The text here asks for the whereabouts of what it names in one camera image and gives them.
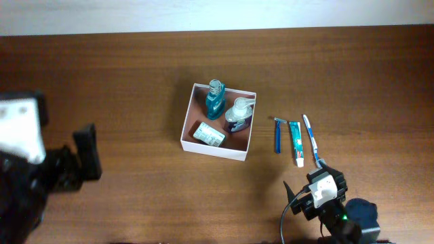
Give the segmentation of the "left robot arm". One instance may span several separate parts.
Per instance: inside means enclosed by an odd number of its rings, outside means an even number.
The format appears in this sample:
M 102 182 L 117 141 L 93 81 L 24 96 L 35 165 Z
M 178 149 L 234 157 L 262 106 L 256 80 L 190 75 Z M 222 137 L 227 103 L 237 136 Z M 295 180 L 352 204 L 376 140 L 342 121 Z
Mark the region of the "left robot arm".
M 50 194 L 75 192 L 99 180 L 102 167 L 91 123 L 73 132 L 77 152 L 46 149 L 49 122 L 39 91 L 1 93 L 1 242 L 24 243 L 44 219 Z

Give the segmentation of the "teal mouthwash bottle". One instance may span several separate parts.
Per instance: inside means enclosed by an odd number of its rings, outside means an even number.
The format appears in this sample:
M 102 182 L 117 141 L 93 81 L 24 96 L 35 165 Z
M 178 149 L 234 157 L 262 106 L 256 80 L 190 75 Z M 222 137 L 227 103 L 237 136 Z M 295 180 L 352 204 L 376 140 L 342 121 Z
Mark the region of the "teal mouthwash bottle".
M 225 84 L 217 79 L 210 81 L 210 90 L 205 100 L 208 119 L 216 120 L 222 115 L 226 102 L 224 98 L 225 88 Z

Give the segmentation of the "green white soap bar box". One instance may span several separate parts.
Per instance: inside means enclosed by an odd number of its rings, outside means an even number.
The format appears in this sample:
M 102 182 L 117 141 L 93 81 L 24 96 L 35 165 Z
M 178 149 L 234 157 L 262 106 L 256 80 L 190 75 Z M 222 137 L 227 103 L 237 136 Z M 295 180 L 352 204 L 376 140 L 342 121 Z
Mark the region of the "green white soap bar box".
M 193 134 L 193 137 L 207 144 L 208 146 L 220 147 L 225 141 L 226 136 L 209 126 L 208 124 L 201 122 L 199 127 Z

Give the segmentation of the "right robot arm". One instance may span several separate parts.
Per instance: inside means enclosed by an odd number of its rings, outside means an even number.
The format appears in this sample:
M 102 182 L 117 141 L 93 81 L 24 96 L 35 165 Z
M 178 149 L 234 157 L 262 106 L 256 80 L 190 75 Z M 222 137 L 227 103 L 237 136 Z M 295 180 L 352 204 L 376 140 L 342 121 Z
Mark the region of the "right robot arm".
M 286 213 L 302 212 L 310 221 L 320 221 L 320 233 L 326 229 L 330 234 L 322 235 L 316 243 L 377 243 L 380 234 L 376 204 L 365 199 L 346 200 L 348 191 L 344 174 L 318 160 L 319 168 L 307 174 L 308 184 L 298 193 L 293 193 L 284 184 L 288 204 L 280 219 L 279 230 L 283 230 Z

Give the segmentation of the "dark blue pump soap bottle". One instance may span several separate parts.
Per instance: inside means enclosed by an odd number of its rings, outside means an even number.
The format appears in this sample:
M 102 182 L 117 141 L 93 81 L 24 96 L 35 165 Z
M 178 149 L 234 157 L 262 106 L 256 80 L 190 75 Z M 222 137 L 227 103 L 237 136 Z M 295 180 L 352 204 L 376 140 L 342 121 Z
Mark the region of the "dark blue pump soap bottle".
M 228 133 L 235 133 L 248 128 L 253 118 L 254 98 L 238 97 L 235 99 L 232 107 L 225 114 L 224 130 Z

